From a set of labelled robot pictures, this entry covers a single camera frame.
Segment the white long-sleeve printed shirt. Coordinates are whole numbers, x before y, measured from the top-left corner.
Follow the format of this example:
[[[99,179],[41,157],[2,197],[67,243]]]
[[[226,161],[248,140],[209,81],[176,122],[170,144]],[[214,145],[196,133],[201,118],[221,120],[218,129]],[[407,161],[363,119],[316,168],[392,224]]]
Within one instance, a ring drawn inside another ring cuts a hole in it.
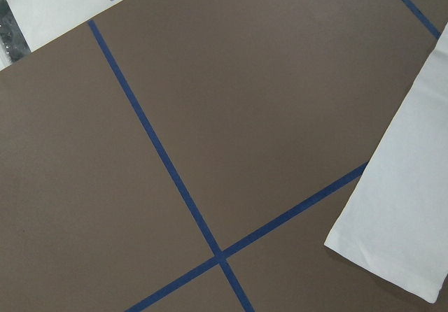
[[[387,127],[325,246],[434,303],[447,276],[447,34]]]

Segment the clear plastic bag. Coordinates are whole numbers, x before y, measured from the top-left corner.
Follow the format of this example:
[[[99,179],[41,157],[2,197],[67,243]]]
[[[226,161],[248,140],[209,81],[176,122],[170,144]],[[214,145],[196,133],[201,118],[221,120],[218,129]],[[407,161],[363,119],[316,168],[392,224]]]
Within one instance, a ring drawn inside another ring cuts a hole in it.
[[[1,69],[123,0],[1,0]]]

